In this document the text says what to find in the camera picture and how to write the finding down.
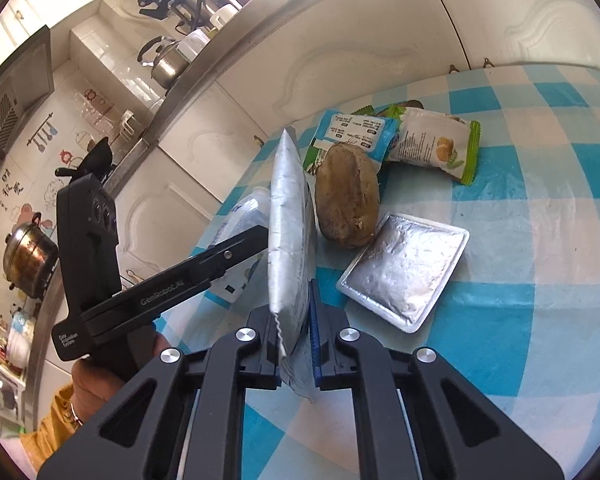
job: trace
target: yellow sleeve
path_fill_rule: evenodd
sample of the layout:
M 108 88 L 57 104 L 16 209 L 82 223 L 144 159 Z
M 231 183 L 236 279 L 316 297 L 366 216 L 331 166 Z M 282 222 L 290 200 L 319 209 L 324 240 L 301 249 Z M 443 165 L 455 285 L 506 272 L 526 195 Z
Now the yellow sleeve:
M 78 428 L 71 412 L 73 394 L 74 386 L 71 383 L 60 388 L 51 402 L 49 414 L 42 419 L 38 430 L 20 436 L 22 447 L 36 471 Z

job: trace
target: hand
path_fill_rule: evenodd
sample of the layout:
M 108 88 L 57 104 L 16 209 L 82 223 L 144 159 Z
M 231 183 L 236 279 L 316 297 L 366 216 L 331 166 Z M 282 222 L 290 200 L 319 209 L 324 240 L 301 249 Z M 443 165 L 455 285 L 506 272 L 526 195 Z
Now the hand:
M 156 334 L 154 356 L 171 347 L 162 334 Z M 74 412 L 82 422 L 89 420 L 122 386 L 125 381 L 109 370 L 80 359 L 71 369 L 74 394 L 71 402 Z

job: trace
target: bracelet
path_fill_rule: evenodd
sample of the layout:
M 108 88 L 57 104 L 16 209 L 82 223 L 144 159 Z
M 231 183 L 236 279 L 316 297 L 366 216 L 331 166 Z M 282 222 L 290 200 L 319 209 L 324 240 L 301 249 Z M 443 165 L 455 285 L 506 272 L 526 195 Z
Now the bracelet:
M 71 400 L 69 401 L 69 406 L 71 407 L 71 414 L 74 416 L 74 420 L 76 421 L 76 423 L 78 424 L 78 426 L 82 426 L 82 421 L 80 420 L 80 417 L 78 417 L 75 414 L 73 401 L 71 401 Z

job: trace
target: range hood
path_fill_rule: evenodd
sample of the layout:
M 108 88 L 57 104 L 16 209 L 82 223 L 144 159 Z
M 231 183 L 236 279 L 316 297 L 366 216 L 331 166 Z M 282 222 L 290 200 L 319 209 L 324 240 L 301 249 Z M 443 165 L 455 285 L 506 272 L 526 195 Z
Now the range hood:
M 45 25 L 0 65 L 0 164 L 53 90 L 51 33 Z

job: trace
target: blue snack package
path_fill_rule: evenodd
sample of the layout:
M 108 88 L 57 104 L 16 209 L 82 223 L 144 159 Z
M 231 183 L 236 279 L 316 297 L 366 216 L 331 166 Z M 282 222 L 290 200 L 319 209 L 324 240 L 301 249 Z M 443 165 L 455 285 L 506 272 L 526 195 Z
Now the blue snack package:
M 396 119 L 327 110 L 320 120 L 302 167 L 307 173 L 315 174 L 329 148 L 344 142 L 358 146 L 366 152 L 377 173 L 392 140 L 397 135 L 399 125 L 400 121 Z

